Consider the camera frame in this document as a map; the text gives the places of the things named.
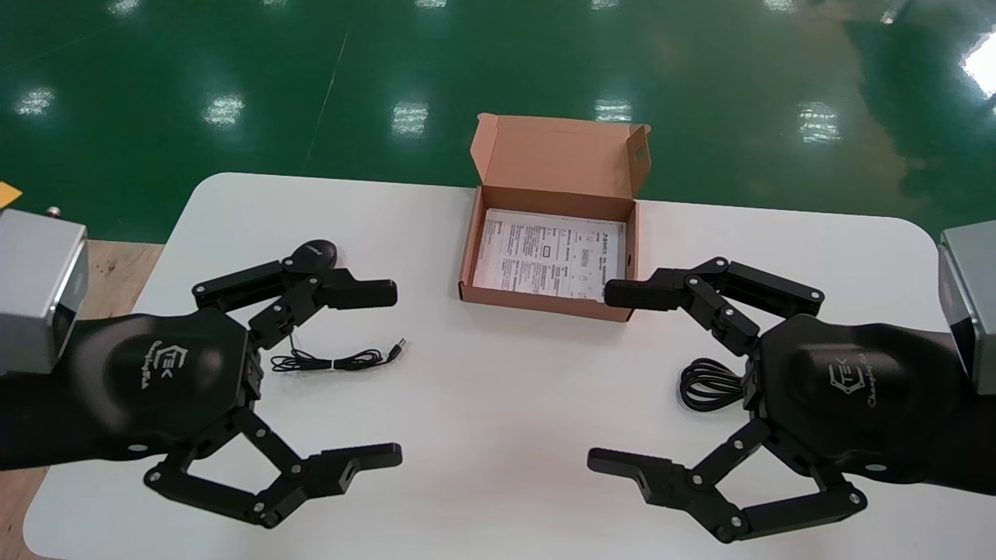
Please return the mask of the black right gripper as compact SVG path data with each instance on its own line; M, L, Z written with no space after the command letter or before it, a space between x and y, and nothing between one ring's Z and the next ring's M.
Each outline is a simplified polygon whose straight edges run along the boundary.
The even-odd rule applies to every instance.
M947 332L794 316L762 334L751 354L744 407L754 419L695 467L609 449L590 449L587 467L632 479L645 503L688 513L724 544L861 513L867 497L840 471L975 475L975 391ZM718 483L774 437L786 458L813 466L819 491L737 507Z

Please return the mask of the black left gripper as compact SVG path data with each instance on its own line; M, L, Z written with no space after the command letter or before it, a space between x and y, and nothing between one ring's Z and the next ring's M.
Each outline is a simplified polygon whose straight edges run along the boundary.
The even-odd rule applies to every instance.
M277 346L324 308L391 307L398 301L394 281L362 281L345 268L285 260L196 284L192 295L199 309L220 311L134 314L75 327L68 341L68 386L81 411L86 458L168 453L146 472L153 492L266 529L306 501L345 494L361 471L402 463L397 443L299 457L252 410L262 393L255 348ZM249 320L248 331L224 314L268 300L273 302ZM245 436L278 469L259 492L188 472L202 451L219 450L235 435Z

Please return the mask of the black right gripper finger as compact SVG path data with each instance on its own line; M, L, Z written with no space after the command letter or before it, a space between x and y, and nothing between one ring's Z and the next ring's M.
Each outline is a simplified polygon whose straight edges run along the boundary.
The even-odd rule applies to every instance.
M659 268L647 280L613 279L605 305L634 310L683 310L733 355L749 355L760 327L732 305L744 303L789 319L817 316L824 293L790 279L715 257L694 268Z

